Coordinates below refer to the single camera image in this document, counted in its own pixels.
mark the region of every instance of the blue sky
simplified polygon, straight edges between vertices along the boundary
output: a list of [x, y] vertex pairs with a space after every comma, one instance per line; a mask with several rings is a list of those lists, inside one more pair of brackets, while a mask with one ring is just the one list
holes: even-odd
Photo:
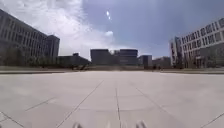
[[0, 0], [0, 8], [60, 37], [60, 55], [137, 48], [168, 56], [168, 42], [224, 17], [223, 0]]

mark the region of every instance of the gray pavement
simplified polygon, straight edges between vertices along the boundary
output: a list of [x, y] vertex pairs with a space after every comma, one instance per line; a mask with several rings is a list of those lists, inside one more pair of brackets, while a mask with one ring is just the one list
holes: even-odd
[[1, 75], [3, 128], [223, 128], [224, 76], [153, 72]]

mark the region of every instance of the cloud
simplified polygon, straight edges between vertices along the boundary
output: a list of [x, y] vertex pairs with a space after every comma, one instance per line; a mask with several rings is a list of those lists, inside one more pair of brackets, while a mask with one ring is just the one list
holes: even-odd
[[108, 11], [107, 11], [107, 13], [106, 13], [106, 14], [107, 14], [107, 16], [110, 16], [110, 13], [109, 13]]
[[82, 0], [0, 0], [0, 8], [46, 34], [61, 39], [60, 55], [79, 52], [89, 58], [91, 48], [125, 47], [86, 20]]
[[112, 31], [108, 31], [105, 33], [105, 36], [112, 37], [114, 33]]

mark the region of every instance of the building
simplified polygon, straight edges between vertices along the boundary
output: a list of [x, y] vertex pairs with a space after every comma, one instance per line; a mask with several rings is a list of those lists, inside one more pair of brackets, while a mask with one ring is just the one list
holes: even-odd
[[91, 49], [91, 62], [93, 65], [109, 65], [111, 54], [108, 49]]
[[112, 54], [108, 49], [91, 49], [91, 61], [94, 65], [137, 65], [138, 50], [120, 49]]
[[61, 68], [74, 68], [80, 65], [88, 65], [89, 63], [89, 60], [79, 56], [78, 53], [74, 53], [71, 56], [56, 57], [56, 66]]
[[145, 69], [152, 68], [152, 55], [142, 55], [138, 57], [139, 66], [144, 66]]
[[159, 69], [170, 69], [171, 68], [171, 59], [170, 57], [164, 56], [156, 58], [152, 61], [153, 67]]
[[136, 49], [120, 49], [119, 63], [120, 65], [138, 65], [138, 50]]
[[0, 10], [0, 64], [29, 65], [58, 56], [60, 39], [46, 35]]
[[178, 37], [170, 40], [170, 59], [173, 68], [182, 68], [181, 39]]
[[224, 18], [180, 39], [185, 68], [224, 66]]

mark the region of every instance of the distant building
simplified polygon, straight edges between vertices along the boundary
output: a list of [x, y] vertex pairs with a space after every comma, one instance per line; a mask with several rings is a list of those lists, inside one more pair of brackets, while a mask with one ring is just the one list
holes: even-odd
[[138, 50], [136, 49], [120, 49], [119, 63], [120, 65], [137, 65]]
[[120, 49], [113, 54], [108, 49], [91, 49], [91, 61], [94, 65], [137, 65], [138, 50]]
[[94, 65], [109, 65], [111, 54], [108, 49], [91, 49], [91, 62]]
[[170, 40], [170, 59], [173, 68], [182, 68], [181, 40], [178, 37]]
[[224, 18], [180, 37], [185, 68], [224, 66]]
[[142, 55], [138, 57], [139, 66], [144, 66], [145, 68], [151, 68], [152, 65], [152, 55]]
[[171, 68], [171, 59], [170, 57], [160, 57], [156, 58], [152, 61], [153, 66], [156, 66], [156, 68], [161, 69], [169, 69]]
[[46, 35], [0, 10], [0, 64], [28, 65], [58, 56], [60, 39]]
[[79, 65], [89, 64], [89, 60], [79, 56], [78, 53], [74, 53], [72, 56], [58, 56], [56, 57], [56, 64], [63, 68], [72, 68]]

